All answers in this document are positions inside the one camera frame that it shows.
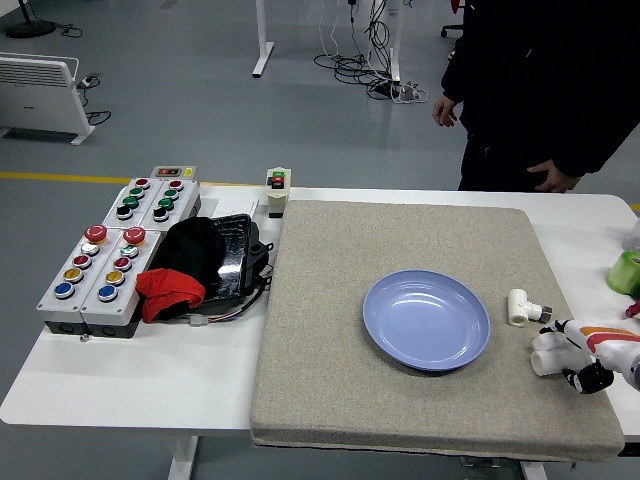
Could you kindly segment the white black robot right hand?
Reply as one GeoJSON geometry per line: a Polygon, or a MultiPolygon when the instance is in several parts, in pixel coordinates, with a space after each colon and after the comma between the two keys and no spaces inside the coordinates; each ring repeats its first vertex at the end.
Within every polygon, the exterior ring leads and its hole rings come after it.
{"type": "Polygon", "coordinates": [[[608,388],[615,373],[639,388],[639,335],[627,329],[556,320],[539,331],[532,347],[537,375],[560,373],[581,394],[608,388]]]}

